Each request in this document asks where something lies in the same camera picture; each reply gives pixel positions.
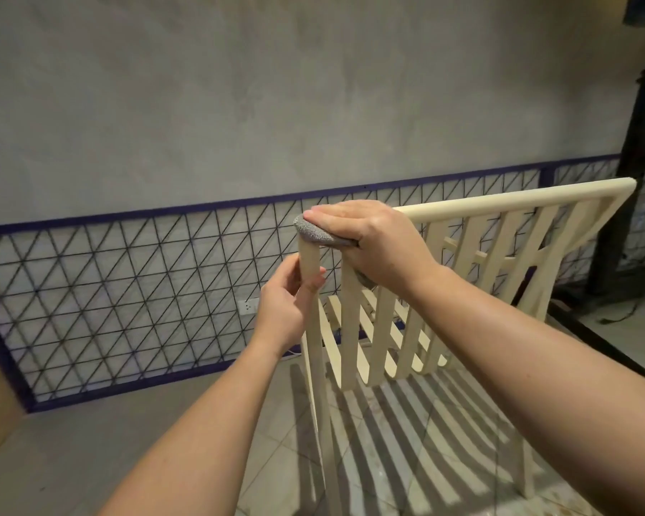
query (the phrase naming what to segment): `person's left hand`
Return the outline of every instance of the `person's left hand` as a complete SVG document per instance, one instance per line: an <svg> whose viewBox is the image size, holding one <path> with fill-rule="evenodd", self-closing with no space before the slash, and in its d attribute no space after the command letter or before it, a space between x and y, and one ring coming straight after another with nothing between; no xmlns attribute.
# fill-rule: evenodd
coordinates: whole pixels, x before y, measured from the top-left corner
<svg viewBox="0 0 645 516"><path fill-rule="evenodd" d="M313 298L325 283L324 273L320 267L318 275L301 282L298 253L286 257L261 288L253 339L270 345L278 357L300 343Z"/></svg>

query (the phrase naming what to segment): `slatted chair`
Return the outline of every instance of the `slatted chair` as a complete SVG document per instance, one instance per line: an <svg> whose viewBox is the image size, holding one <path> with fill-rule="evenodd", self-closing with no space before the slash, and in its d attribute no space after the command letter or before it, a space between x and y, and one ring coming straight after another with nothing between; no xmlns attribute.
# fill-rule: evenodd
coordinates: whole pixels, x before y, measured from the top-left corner
<svg viewBox="0 0 645 516"><path fill-rule="evenodd" d="M396 210L406 214L414 224L426 226L425 241L437 260L441 260L443 249L454 253L453 270L459 276L466 278L473 265L478 265L475 286L487 292L492 292L498 276L500 281L503 279L498 296L506 303L513 301L528 269L536 266L517 307L545 320L562 258L591 239L635 187L632 179L614 179L400 206ZM523 244L514 256L507 256L512 252L516 233L520 233L524 215L533 210ZM497 232L487 252L483 252L480 250L483 231L497 217ZM463 219L458 239L447 235L455 219ZM317 274L320 247L299 237L298 249L303 277ZM449 360L453 362L444 344L425 328L412 307L404 307L383 287L363 288L344 258L341 272L340 296L327 297L327 307L317 300L318 307L310 315L302 340L320 463L330 514L335 516L341 514L338 461L334 456L325 393L323 347L334 380L342 391L353 389L358 378L367 386L375 386L387 379L406 378L410 373L432 373ZM397 317L404 321L403 334L394 323ZM339 346L332 329L335 325L341 330ZM369 345L360 346L359 328L367 335ZM524 496L531 497L534 495L532 450L520 436L518 441L521 461L516 486Z"/></svg>

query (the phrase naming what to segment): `person's right arm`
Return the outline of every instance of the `person's right arm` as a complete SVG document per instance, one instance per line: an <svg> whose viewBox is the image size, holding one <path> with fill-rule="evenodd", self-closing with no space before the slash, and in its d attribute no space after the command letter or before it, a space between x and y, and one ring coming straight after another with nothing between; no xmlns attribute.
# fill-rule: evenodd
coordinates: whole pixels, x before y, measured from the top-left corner
<svg viewBox="0 0 645 516"><path fill-rule="evenodd" d="M645 514L645 379L440 266L378 201L304 217L355 268L411 304L542 457L606 515Z"/></svg>

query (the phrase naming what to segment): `gray wall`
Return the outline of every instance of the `gray wall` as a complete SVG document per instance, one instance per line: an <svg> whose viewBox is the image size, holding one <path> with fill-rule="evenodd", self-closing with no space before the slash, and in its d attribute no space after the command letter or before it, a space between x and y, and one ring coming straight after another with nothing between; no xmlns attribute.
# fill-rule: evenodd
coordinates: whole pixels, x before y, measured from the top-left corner
<svg viewBox="0 0 645 516"><path fill-rule="evenodd" d="M619 150L625 0L0 0L0 223Z"/></svg>

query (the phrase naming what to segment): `black pole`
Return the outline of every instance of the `black pole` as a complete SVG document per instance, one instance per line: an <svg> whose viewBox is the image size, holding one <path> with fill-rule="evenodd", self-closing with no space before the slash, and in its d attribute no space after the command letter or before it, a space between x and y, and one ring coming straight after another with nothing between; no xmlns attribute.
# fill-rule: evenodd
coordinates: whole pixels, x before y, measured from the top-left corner
<svg viewBox="0 0 645 516"><path fill-rule="evenodd" d="M610 289L611 278L623 255L637 196L645 176L645 70L638 82L640 87L616 171L617 177L633 177L637 181L637 187L598 235L585 286L587 294L602 295Z"/></svg>

